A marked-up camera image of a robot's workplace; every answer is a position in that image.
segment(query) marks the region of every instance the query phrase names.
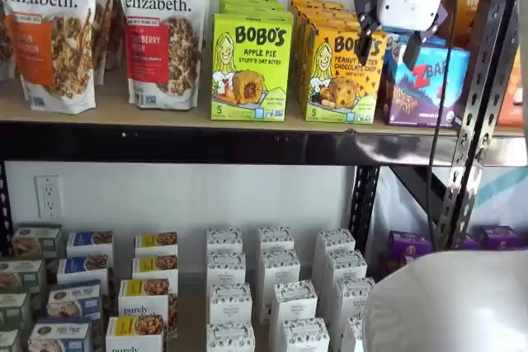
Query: orange label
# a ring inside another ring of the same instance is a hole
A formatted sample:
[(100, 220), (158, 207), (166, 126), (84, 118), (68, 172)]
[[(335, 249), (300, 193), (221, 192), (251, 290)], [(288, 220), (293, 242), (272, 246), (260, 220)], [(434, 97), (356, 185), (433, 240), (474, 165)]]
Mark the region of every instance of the orange label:
[(7, 30), (13, 42), (16, 65), (28, 82), (53, 85), (51, 59), (51, 22), (30, 13), (14, 13), (6, 17)]

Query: red label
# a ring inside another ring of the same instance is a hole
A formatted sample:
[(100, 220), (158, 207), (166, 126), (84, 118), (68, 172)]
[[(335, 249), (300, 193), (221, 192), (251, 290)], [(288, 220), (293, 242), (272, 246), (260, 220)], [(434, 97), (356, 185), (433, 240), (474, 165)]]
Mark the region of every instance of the red label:
[(168, 83), (168, 26), (159, 18), (127, 18), (126, 59), (129, 78), (138, 82)]

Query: purely elizabeth granola bag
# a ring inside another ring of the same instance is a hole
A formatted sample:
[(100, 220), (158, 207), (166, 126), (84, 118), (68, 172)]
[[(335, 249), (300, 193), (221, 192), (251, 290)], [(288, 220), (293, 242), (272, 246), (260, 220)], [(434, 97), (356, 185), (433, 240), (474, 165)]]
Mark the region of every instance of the purely elizabeth granola bag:
[(96, 0), (3, 0), (31, 109), (76, 115), (95, 107), (92, 23)]
[(205, 14), (210, 0), (121, 0), (130, 103), (196, 106)]

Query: electrical outlet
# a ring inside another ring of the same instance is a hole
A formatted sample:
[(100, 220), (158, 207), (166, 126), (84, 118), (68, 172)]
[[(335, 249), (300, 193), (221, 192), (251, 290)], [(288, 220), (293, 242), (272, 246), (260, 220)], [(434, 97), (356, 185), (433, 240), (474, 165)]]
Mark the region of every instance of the electrical outlet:
[(55, 175), (35, 176), (40, 218), (62, 218), (60, 178)]

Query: green bobo's box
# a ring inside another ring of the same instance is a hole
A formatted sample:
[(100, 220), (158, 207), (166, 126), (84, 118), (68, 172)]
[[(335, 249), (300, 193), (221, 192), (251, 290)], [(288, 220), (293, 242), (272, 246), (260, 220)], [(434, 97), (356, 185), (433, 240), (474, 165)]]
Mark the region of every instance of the green bobo's box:
[(214, 15), (212, 120), (283, 121), (291, 19)]

